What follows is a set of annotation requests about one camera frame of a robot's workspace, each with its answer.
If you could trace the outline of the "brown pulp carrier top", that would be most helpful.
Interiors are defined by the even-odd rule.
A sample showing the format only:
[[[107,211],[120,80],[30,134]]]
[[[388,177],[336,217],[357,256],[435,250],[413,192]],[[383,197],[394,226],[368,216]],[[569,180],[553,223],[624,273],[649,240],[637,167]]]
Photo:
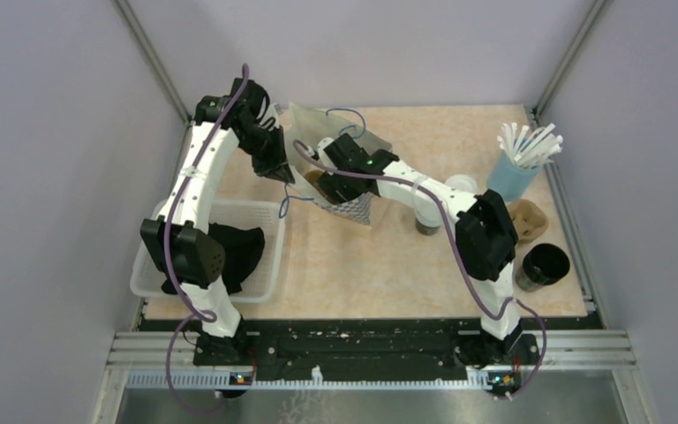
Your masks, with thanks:
[[[305,175],[305,179],[308,183],[318,192],[318,194],[326,201],[328,204],[334,204],[330,196],[321,188],[319,184],[319,178],[324,174],[323,170],[312,169],[309,170]]]

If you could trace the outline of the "paper bag blue checkered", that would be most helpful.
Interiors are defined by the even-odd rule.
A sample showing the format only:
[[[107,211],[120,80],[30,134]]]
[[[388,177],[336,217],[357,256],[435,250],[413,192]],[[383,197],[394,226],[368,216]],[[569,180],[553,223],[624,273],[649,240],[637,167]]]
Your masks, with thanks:
[[[369,174],[390,163],[394,153],[392,145],[367,128],[365,117],[346,107],[315,109],[290,103],[285,116],[289,128],[284,134],[284,149],[295,182],[290,183],[298,197],[312,202],[330,215],[343,219],[356,231],[372,231],[388,208],[379,195],[363,194],[357,199],[341,204],[328,204],[308,183],[304,175],[312,169],[323,170],[347,177],[347,172]],[[324,138],[335,141],[328,155],[335,167],[317,161],[315,148]]]

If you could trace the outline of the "white cup lid stack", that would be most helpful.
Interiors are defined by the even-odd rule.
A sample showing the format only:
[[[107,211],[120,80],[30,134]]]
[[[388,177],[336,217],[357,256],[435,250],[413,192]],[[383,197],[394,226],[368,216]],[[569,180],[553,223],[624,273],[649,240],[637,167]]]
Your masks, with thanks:
[[[477,194],[479,193],[477,180],[469,175],[455,174],[448,177],[445,184],[457,191]]]

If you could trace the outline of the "stack of dark cups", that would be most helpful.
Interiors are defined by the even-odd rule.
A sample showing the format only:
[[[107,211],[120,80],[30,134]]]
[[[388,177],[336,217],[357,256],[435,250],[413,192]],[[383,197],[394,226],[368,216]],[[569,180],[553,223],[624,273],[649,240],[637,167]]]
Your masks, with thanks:
[[[570,271],[567,253],[560,247],[542,243],[534,246],[517,269],[515,284],[525,292],[535,292],[562,280]]]

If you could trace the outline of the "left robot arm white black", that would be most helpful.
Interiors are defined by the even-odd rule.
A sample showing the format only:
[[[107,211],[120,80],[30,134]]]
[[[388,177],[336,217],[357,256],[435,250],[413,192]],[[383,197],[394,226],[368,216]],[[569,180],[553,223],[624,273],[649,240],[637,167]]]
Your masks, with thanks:
[[[246,76],[234,79],[228,95],[205,96],[197,104],[191,147],[171,195],[140,227],[154,265],[200,320],[199,348],[227,365],[244,360],[248,343],[223,281],[226,250],[208,231],[217,186],[237,149],[251,157],[257,176],[294,182],[276,109],[267,91]]]

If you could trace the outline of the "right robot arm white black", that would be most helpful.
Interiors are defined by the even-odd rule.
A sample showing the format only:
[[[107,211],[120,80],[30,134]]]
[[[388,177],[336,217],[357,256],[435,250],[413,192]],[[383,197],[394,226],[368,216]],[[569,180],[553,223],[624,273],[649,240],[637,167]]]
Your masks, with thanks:
[[[517,354],[523,334],[513,287],[518,236],[502,197],[445,185],[415,170],[395,153],[369,153],[348,134],[309,148],[323,170],[321,189],[330,199],[372,193],[414,210],[420,224],[443,228],[456,266],[481,311],[482,351],[494,364]]]

